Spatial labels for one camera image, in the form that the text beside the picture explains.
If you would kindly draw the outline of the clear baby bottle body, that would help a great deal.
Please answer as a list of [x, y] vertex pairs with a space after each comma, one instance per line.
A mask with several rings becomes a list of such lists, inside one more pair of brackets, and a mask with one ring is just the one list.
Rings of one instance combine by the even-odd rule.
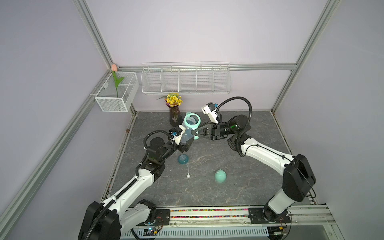
[[184, 144], [187, 140], [194, 138], [194, 140], [197, 140], [199, 137], [195, 137], [192, 134], [192, 130], [195, 130], [198, 128], [198, 120], [195, 117], [188, 117], [186, 120], [183, 121], [182, 125], [186, 128], [185, 133], [182, 136], [181, 142]]

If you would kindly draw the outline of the teal bottle collar with nipple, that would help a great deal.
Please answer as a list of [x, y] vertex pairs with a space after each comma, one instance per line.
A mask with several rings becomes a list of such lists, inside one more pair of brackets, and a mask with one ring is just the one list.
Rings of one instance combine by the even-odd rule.
[[186, 154], [180, 154], [178, 156], [178, 163], [181, 165], [186, 165], [189, 162], [189, 157]]

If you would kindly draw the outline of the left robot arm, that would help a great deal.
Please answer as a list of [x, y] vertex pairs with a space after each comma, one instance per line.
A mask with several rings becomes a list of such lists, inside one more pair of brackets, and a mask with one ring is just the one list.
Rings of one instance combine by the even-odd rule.
[[194, 140], [195, 131], [183, 126], [166, 132], [155, 130], [144, 137], [146, 153], [137, 165], [134, 176], [115, 194], [98, 203], [91, 203], [85, 213], [80, 240], [119, 240], [138, 224], [152, 223], [156, 205], [147, 200], [132, 203], [162, 175], [165, 161], [176, 151], [186, 152]]

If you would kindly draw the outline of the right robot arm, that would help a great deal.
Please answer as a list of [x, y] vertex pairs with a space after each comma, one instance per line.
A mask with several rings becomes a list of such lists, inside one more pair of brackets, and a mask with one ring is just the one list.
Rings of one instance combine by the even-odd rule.
[[227, 137], [233, 151], [242, 157], [254, 158], [283, 176], [281, 189], [266, 203], [261, 216], [265, 221], [274, 223], [288, 213], [288, 207], [308, 196], [316, 178], [305, 156], [279, 152], [247, 135], [246, 132], [251, 129], [248, 120], [247, 116], [238, 115], [224, 123], [205, 122], [192, 130], [192, 134], [213, 141]]

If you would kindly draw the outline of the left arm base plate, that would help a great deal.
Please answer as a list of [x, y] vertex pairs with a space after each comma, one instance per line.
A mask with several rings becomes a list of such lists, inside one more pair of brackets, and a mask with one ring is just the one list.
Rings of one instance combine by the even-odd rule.
[[155, 218], [143, 223], [140, 223], [139, 226], [168, 226], [171, 220], [171, 210], [170, 209], [157, 209]]

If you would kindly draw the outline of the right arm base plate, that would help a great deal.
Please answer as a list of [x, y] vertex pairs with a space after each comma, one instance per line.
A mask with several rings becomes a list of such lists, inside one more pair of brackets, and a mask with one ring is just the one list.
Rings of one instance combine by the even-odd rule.
[[252, 224], [290, 224], [292, 222], [288, 209], [285, 209], [281, 214], [276, 214], [272, 210], [262, 207], [249, 208], [248, 211], [248, 218]]

